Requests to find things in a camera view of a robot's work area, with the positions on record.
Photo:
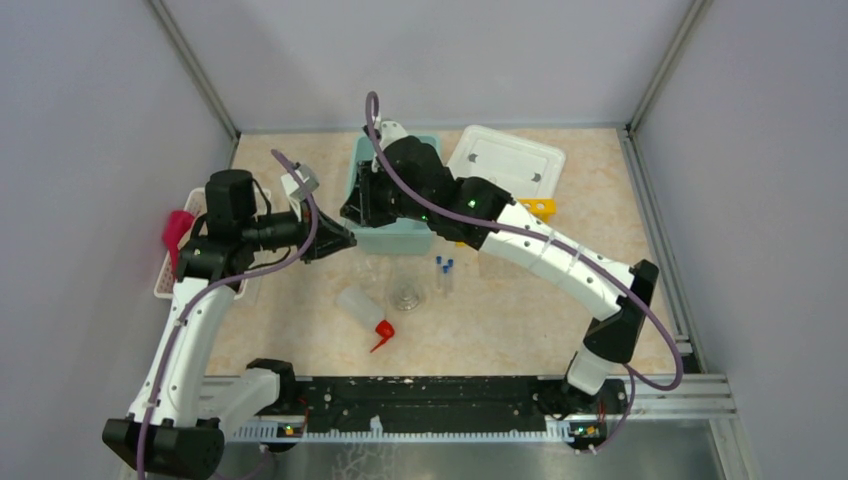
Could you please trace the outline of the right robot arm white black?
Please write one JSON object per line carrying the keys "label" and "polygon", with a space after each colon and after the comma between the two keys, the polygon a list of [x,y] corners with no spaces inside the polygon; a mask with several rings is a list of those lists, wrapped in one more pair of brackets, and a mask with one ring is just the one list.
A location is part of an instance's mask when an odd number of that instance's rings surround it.
{"label": "right robot arm white black", "polygon": [[606,377],[631,361],[658,279],[648,260],[627,265],[556,232],[508,191],[480,177],[455,177],[417,137],[393,141],[379,159],[356,162],[341,216],[378,228],[409,219],[439,237],[512,262],[577,299],[592,319],[567,369],[563,398],[576,412],[602,398]]}

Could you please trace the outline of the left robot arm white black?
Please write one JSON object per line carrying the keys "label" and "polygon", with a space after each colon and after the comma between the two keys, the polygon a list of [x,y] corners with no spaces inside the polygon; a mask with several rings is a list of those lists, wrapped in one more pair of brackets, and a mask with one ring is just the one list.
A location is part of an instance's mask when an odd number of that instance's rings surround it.
{"label": "left robot arm white black", "polygon": [[254,182],[245,170],[210,177],[207,232],[194,232],[179,252],[169,315],[147,377],[127,413],[103,427],[103,443],[140,478],[209,479],[226,442],[251,417],[266,408],[285,414],[300,402],[293,366],[263,358],[210,401],[201,399],[214,341],[239,287],[273,271],[256,265],[256,254],[286,248],[290,261],[311,262],[355,245],[353,234],[318,208],[318,181],[308,167],[296,165],[282,177],[285,212],[259,214]]}

